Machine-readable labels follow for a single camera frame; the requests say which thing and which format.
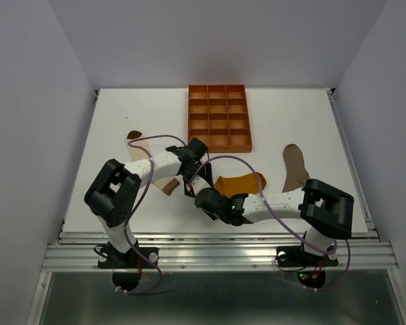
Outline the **mustard yellow striped sock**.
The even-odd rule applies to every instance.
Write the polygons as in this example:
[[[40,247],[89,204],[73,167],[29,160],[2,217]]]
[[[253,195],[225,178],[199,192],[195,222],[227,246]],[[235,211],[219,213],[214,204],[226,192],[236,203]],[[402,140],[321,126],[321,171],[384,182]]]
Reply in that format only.
[[[259,194],[259,186],[253,173],[240,177],[220,176],[214,183],[214,189],[221,195],[231,198],[238,194]]]

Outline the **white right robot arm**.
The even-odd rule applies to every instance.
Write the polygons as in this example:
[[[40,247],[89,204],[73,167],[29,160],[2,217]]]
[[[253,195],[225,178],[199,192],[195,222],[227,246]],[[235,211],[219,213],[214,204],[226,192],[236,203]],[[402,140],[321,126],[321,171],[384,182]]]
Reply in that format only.
[[[232,226],[274,219],[289,233],[294,230],[284,219],[301,219],[310,228],[298,247],[299,259],[313,264],[336,240],[352,236],[354,198],[318,179],[309,179],[303,188],[262,198],[258,194],[236,194],[228,198],[201,177],[191,183],[194,205],[211,219]]]

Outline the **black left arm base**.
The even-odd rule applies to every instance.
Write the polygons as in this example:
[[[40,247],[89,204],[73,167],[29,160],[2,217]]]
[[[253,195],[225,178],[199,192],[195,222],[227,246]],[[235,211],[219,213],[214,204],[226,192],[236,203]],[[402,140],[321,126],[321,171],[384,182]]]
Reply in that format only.
[[[132,248],[118,252],[110,243],[94,247],[97,269],[112,271],[112,284],[116,292],[125,295],[143,295],[157,288],[162,279],[158,267],[156,247]]]

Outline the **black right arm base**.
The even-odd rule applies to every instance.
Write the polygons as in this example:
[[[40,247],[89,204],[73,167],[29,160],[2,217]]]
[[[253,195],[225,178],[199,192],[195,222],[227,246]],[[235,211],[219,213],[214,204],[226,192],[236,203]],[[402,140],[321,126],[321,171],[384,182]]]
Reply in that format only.
[[[297,280],[306,288],[322,289],[327,276],[327,267],[337,267],[337,258],[307,253],[301,246],[279,246],[276,248],[275,266],[283,272],[296,274]]]

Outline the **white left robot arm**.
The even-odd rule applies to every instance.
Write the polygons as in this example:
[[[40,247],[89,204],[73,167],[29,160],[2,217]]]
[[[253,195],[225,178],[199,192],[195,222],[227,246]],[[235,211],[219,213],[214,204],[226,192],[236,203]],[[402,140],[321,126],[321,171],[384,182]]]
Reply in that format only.
[[[149,186],[166,177],[182,176],[189,181],[208,153],[204,142],[193,138],[185,146],[169,146],[145,159],[128,163],[108,160],[85,193],[84,202],[101,222],[114,259],[123,267],[136,262],[137,240],[129,221]]]

